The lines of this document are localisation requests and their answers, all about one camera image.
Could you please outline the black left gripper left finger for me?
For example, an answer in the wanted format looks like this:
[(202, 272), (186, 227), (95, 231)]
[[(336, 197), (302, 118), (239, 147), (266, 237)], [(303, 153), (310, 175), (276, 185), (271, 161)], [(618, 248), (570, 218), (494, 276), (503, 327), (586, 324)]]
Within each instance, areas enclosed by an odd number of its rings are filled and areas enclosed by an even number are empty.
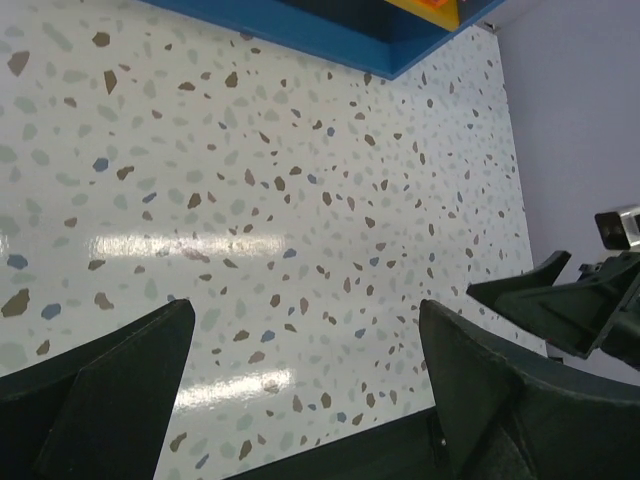
[(1, 379), (4, 479), (151, 479), (191, 346), (174, 300)]

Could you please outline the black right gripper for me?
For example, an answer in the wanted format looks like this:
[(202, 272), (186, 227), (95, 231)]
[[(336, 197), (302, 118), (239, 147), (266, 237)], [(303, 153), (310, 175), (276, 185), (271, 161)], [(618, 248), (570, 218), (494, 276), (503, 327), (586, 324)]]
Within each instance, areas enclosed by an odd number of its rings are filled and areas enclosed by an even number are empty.
[(554, 252), (521, 275), (474, 283), (472, 298), (555, 348), (586, 359), (595, 349), (639, 370), (639, 253), (583, 264), (558, 284), (571, 254)]

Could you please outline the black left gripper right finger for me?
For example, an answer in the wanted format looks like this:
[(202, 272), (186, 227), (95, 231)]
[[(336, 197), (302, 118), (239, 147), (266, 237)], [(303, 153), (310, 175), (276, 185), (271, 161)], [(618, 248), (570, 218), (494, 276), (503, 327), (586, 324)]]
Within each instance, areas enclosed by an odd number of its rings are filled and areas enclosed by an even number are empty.
[(435, 300), (419, 333), (457, 479), (636, 479), (639, 389), (562, 365)]

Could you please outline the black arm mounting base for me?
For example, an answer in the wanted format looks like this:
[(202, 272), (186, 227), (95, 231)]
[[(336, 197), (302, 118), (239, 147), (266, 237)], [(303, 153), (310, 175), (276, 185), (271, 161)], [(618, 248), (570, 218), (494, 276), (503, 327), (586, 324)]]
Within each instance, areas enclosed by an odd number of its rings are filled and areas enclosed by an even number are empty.
[(450, 479), (446, 457), (434, 453), (433, 408), (236, 474), (240, 480)]

